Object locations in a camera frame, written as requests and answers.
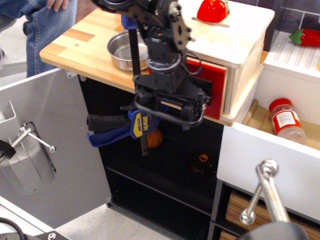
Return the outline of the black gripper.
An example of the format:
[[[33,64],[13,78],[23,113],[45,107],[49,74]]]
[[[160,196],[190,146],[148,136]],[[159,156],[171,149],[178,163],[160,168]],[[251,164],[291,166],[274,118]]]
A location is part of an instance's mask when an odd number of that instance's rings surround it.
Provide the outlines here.
[[[137,109],[160,118],[174,118],[161,110],[162,102],[180,107],[178,118],[187,124],[187,131],[203,121],[205,109],[211,98],[211,82],[190,74],[181,75],[135,75],[134,105]]]

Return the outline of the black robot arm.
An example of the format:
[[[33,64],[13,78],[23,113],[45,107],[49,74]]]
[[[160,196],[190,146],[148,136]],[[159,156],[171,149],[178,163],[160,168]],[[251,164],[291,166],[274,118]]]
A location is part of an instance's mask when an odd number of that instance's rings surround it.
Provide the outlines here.
[[[148,48],[151,73],[133,77],[135,107],[183,130],[198,126],[212,96],[212,83],[196,76],[201,67],[188,70],[187,54],[198,54],[186,47],[193,40],[192,29],[185,24],[178,1],[95,0],[94,4],[134,21]]]

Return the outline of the person's hand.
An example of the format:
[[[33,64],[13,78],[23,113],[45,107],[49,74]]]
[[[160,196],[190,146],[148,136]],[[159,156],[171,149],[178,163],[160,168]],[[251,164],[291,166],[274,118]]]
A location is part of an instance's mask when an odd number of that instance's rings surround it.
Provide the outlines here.
[[[60,9],[66,10],[69,4],[69,0],[47,0],[46,7],[58,12]]]

